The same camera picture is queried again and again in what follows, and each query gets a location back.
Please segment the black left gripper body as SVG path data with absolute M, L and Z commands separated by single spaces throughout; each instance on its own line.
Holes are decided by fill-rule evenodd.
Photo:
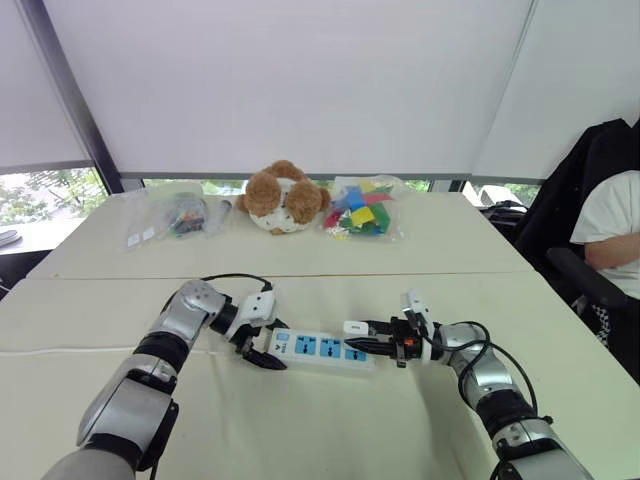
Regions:
M 254 345 L 254 341 L 261 334 L 261 330 L 261 327 L 253 327 L 250 324 L 241 325 L 232 336 L 232 345 L 235 347 L 235 353 L 241 356 L 267 355 L 267 351 Z

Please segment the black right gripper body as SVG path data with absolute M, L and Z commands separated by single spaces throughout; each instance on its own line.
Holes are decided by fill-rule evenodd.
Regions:
M 410 360 L 426 359 L 426 342 L 408 320 L 391 318 L 391 343 L 394 353 L 391 357 L 398 368 L 406 368 Z

